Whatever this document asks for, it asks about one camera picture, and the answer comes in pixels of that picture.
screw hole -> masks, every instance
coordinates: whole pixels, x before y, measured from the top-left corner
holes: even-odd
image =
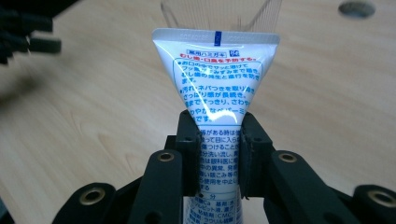
[[[396,199],[384,191],[370,190],[369,192],[367,192],[367,194],[369,198],[376,203],[379,203],[389,208],[396,207]]]
[[[169,153],[169,152],[161,153],[158,156],[158,160],[160,160],[160,161],[172,161],[174,158],[175,158],[174,154]]]
[[[158,224],[158,223],[160,223],[161,218],[162,218],[161,213],[150,212],[146,215],[145,221],[147,224]]]
[[[279,154],[279,158],[285,162],[296,162],[297,158],[289,153]]]
[[[101,188],[93,188],[84,191],[79,197],[79,202],[84,205],[92,205],[99,203],[103,198],[105,198],[106,192]]]
[[[375,7],[366,1],[352,0],[342,3],[338,7],[338,11],[349,18],[366,19],[374,15]]]
[[[325,213],[323,215],[323,218],[327,221],[327,223],[331,224],[343,224],[343,220],[337,216],[336,214],[333,213]]]

blue stripe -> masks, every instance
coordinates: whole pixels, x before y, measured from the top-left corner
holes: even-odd
[[[221,43],[221,31],[215,33],[215,46],[220,46]]]

white toothpaste tube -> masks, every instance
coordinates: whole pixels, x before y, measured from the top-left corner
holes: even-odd
[[[162,28],[152,39],[202,134],[200,191],[189,198],[184,223],[243,223],[241,124],[274,59],[279,36]]]

clear plastic container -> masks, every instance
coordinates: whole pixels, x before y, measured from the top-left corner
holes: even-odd
[[[271,33],[281,0],[162,0],[170,28]]]

